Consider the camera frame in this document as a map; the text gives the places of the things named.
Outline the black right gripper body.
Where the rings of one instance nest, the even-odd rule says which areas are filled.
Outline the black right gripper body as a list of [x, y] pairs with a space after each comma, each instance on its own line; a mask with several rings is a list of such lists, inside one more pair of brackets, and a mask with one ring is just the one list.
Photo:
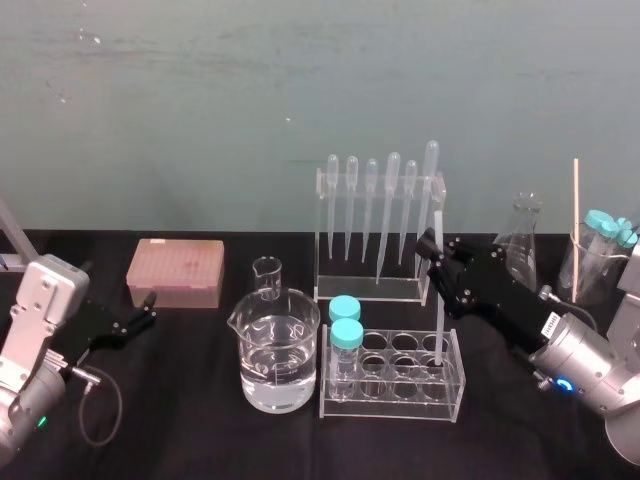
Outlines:
[[513, 346], [546, 345], [542, 328], [553, 309], [509, 273], [504, 248], [451, 241], [449, 252], [462, 263], [449, 299], [451, 317], [478, 316]]

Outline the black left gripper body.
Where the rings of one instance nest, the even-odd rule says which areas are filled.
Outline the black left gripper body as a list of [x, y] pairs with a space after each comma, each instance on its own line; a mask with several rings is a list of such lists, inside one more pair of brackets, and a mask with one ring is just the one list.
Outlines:
[[69, 367], [79, 366], [94, 351], [122, 348], [131, 332], [124, 320], [102, 305], [85, 300], [54, 334], [52, 351]]

